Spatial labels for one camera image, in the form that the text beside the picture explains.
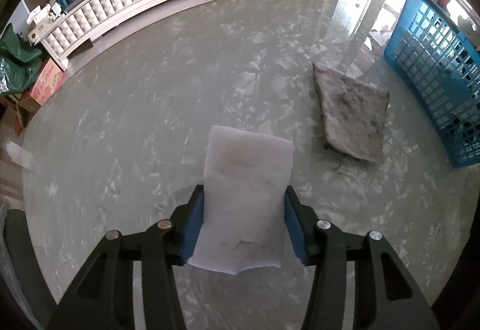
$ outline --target green plastic bag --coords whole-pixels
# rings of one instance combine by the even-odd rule
[[[42,50],[21,40],[8,24],[0,37],[0,95],[21,93],[32,85],[42,57]]]

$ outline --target cardboard box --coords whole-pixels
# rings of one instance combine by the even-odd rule
[[[62,86],[65,73],[52,60],[42,63],[37,81],[28,90],[22,93],[18,105],[35,113],[48,99]]]

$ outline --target silver screw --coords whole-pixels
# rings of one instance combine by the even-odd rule
[[[111,229],[105,234],[105,238],[107,238],[109,241],[117,239],[119,236],[120,234],[116,229]]]
[[[369,232],[369,236],[374,241],[380,241],[383,237],[380,231],[376,231],[375,229]]]
[[[317,227],[321,230],[328,230],[330,227],[332,227],[332,223],[330,223],[328,220],[320,219],[317,222]]]
[[[162,219],[157,223],[157,227],[161,230],[166,230],[172,227],[172,222],[168,219]]]

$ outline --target blue laundry basket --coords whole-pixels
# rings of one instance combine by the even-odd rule
[[[384,52],[430,117],[454,168],[480,162],[480,56],[432,0],[406,0]]]

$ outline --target gray tabletop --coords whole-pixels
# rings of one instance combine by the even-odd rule
[[[433,302],[465,244],[478,168],[452,170],[400,77],[364,45],[384,0],[218,0],[129,36],[75,74],[26,129],[30,233],[59,300],[109,229],[143,231],[203,179],[212,125],[291,139],[291,184],[351,233],[382,231]],[[312,61],[388,89],[385,162],[325,150]],[[314,270],[286,239],[281,268],[175,269],[189,329],[299,329]],[[143,328],[141,282],[134,281]],[[353,270],[347,319],[353,312]]]

